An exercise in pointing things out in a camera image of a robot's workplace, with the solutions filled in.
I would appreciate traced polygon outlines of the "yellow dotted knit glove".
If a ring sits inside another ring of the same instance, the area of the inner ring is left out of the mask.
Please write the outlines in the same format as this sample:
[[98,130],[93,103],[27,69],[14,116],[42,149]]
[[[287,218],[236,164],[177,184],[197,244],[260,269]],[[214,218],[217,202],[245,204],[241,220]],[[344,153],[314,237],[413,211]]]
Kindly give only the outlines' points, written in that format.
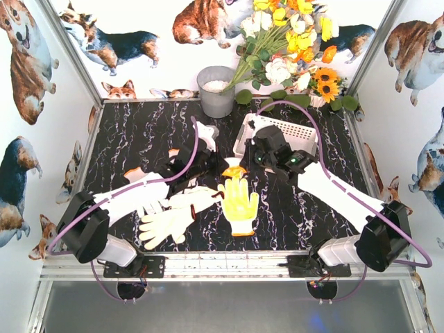
[[222,173],[222,176],[242,179],[243,176],[247,174],[247,170],[240,166],[241,158],[227,157],[225,161],[228,163],[228,167]]

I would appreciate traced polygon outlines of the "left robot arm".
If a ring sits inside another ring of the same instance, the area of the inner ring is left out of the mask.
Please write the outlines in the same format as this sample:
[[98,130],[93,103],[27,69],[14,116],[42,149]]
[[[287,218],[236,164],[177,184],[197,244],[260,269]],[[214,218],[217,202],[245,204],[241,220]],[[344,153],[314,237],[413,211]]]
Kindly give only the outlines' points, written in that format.
[[58,232],[80,263],[99,259],[127,267],[136,260],[137,251],[128,241],[110,235],[109,228],[136,212],[142,222],[139,238],[146,242],[146,249],[154,249],[168,237],[181,244],[197,213],[222,198],[217,190],[191,185],[191,181],[218,176],[227,167],[218,148],[209,148],[204,141],[196,149],[182,147],[157,170],[141,172],[121,188],[102,194],[76,194]]

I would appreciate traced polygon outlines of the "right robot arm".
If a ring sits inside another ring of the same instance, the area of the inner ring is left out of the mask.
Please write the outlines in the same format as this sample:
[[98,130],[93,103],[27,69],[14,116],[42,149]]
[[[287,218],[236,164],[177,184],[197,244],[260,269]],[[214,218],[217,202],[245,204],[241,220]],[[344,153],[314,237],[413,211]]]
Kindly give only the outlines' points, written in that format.
[[277,126],[253,126],[243,161],[271,170],[287,184],[315,196],[359,232],[357,237],[330,239],[320,246],[317,254],[327,266],[364,263],[383,272],[409,245],[405,205],[373,198],[324,170],[317,157],[293,150]]

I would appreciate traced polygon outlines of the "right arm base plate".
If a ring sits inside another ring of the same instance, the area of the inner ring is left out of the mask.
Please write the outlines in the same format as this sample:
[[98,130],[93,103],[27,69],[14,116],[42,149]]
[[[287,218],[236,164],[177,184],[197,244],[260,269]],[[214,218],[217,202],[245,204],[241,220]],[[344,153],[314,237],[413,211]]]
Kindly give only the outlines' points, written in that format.
[[321,278],[326,275],[333,278],[347,278],[352,275],[349,265],[327,266],[308,256],[288,256],[287,267],[290,278]]

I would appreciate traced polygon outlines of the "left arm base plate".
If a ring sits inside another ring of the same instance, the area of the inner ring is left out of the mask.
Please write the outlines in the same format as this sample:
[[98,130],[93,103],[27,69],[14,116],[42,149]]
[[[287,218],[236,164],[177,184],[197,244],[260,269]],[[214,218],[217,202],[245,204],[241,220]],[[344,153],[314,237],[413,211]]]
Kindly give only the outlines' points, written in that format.
[[103,271],[105,278],[163,278],[165,256],[145,255],[136,257],[127,267],[106,262]]

